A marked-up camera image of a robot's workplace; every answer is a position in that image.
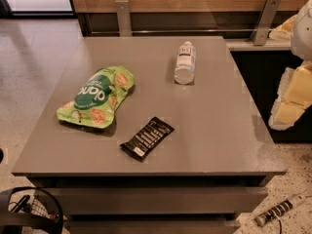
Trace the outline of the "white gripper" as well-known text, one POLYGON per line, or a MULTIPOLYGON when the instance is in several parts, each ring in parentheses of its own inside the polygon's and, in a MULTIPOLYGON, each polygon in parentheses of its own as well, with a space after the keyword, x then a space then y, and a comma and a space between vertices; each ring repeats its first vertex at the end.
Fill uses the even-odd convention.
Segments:
MULTIPOLYGON (((312 60, 312 0, 308 0, 297 15, 275 27, 269 38, 291 39, 292 53, 302 60, 312 60)), ((304 61, 296 69, 287 67, 277 94, 268 124, 273 130, 284 131, 312 105, 312 62, 304 61)))

